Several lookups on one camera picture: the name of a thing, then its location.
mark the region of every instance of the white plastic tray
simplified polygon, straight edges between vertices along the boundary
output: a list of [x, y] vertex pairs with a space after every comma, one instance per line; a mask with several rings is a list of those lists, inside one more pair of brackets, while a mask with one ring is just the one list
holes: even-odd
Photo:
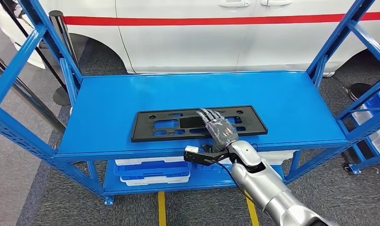
[[161, 184], [161, 183], [168, 183], [168, 184], [186, 183], [188, 182], [189, 178], [190, 178], [190, 174], [185, 177], [174, 177], [174, 178], [148, 177], [148, 178], [139, 179], [139, 180], [122, 180], [122, 178], [120, 179], [121, 179], [121, 182], [126, 183], [127, 186], [140, 186], [140, 185]]

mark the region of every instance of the blue storage box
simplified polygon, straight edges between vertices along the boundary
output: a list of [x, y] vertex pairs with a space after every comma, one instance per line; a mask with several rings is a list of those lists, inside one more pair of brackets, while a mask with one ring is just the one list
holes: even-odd
[[114, 174], [121, 180], [139, 180], [147, 177], [185, 177], [190, 175], [191, 163], [186, 161], [148, 161], [137, 165], [118, 166]]

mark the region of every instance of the black cable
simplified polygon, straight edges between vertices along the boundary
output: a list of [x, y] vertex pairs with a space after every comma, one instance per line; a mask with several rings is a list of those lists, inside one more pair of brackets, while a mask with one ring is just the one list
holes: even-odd
[[[17, 20], [17, 18], [14, 15], [14, 13], [10, 10], [10, 8], [8, 7], [8, 5], [6, 4], [5, 0], [0, 0], [0, 4], [3, 6], [4, 10], [7, 12], [7, 14], [9, 15], [9, 17], [11, 17], [11, 19], [14, 21], [14, 23], [18, 26], [18, 28], [21, 30], [21, 32], [24, 34], [24, 36], [27, 38], [29, 36], [28, 33], [25, 31], [24, 27], [22, 27], [22, 25], [19, 23], [19, 21]], [[40, 51], [39, 47], [36, 47], [35, 50], [39, 54], [39, 56], [42, 59], [42, 61], [44, 62], [44, 64], [50, 69], [51, 73], [57, 79], [57, 81], [62, 86], [62, 88], [66, 91], [66, 93], [68, 93], [68, 89], [66, 88], [66, 85], [59, 78], [59, 76], [56, 73], [56, 71], [53, 69], [53, 67], [51, 66], [51, 64], [46, 59], [46, 57]]]
[[253, 202], [253, 199], [251, 198], [251, 197], [249, 197], [241, 188], [240, 188], [240, 186], [238, 185], [238, 183], [234, 180], [234, 178], [233, 178], [233, 175], [231, 175], [231, 172], [227, 169], [227, 167], [226, 166], [224, 166], [222, 163], [220, 163], [220, 162], [218, 162], [218, 161], [214, 161], [217, 165], [219, 165], [219, 166], [221, 166], [222, 168], [224, 168], [226, 171], [227, 171], [227, 173], [228, 173], [228, 175], [231, 177], [231, 179], [233, 180], [233, 182], [235, 183], [235, 185], [238, 187], [238, 189], [242, 192], [242, 194], [244, 194], [245, 195], [245, 197], [247, 197], [254, 205], [256, 205], [256, 206], [258, 206], [257, 204], [255, 204], [254, 202]]

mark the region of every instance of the lower shelf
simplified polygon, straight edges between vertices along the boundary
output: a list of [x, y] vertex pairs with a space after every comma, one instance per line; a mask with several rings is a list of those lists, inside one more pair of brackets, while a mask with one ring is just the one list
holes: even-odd
[[[283, 171], [281, 165], [272, 166], [282, 178]], [[194, 190], [207, 188], [233, 187], [234, 182], [231, 180], [227, 172], [214, 172], [197, 170], [195, 166], [191, 169], [191, 176], [187, 183], [177, 184], [151, 184], [143, 186], [127, 186], [126, 183], [120, 181], [119, 176], [113, 173], [114, 161], [108, 161], [105, 173], [104, 189], [105, 194], [135, 194], [135, 193], [151, 193], [151, 192], [172, 192], [180, 190]]]

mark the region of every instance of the robotic arm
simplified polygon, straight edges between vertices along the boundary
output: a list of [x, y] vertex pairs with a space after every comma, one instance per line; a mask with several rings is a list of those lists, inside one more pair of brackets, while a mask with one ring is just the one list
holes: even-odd
[[201, 110], [197, 113], [214, 138], [214, 144], [209, 153], [186, 150], [186, 161], [211, 165], [230, 158], [235, 183], [248, 192], [254, 204], [267, 213], [277, 226], [337, 226], [305, 207], [293, 196], [278, 173], [252, 145], [238, 140], [235, 129], [220, 113]]

